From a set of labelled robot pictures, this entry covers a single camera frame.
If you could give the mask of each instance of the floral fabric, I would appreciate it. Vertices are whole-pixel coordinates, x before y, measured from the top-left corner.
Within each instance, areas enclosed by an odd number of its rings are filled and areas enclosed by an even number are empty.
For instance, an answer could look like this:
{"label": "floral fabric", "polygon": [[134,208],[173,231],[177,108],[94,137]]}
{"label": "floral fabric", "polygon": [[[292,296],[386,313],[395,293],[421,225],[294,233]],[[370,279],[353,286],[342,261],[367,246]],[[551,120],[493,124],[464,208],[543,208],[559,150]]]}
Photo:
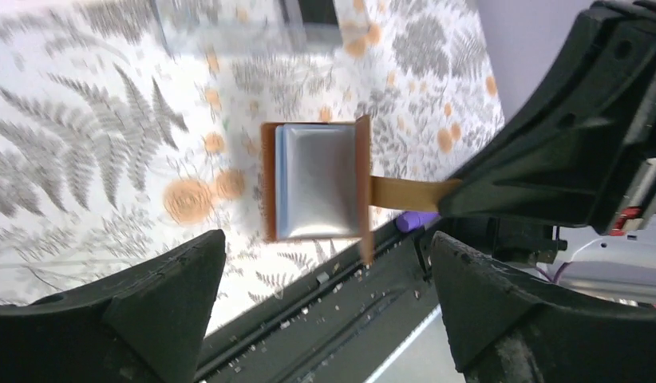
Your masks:
{"label": "floral fabric", "polygon": [[[263,0],[189,6],[241,22]],[[209,331],[350,244],[262,244],[259,125],[373,118],[373,174],[442,180],[503,124],[473,0],[354,0],[332,56],[170,58],[145,0],[0,15],[0,304],[227,235]],[[395,211],[373,209],[373,226]]]}

